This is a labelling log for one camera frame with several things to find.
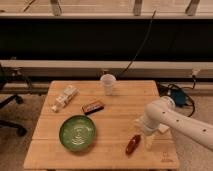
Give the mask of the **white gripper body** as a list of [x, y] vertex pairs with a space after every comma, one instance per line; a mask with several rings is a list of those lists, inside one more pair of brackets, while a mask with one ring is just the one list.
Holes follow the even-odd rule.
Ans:
[[147, 116], [141, 116], [136, 119], [136, 126], [146, 136], [152, 135], [157, 130], [155, 122]]

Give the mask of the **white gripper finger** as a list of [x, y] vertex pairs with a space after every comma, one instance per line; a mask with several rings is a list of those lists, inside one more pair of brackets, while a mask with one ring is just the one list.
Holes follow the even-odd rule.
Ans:
[[154, 138], [155, 138], [155, 135], [154, 135], [154, 134], [145, 137], [145, 147], [146, 147], [147, 149], [150, 149], [150, 148], [152, 147]]

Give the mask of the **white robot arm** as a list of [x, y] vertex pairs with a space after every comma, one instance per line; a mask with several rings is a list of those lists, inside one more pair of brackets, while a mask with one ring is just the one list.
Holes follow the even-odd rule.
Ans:
[[186, 117], [175, 111], [175, 102], [168, 96], [160, 97], [146, 105], [138, 118], [141, 132], [150, 136], [163, 124], [213, 151], [213, 125]]

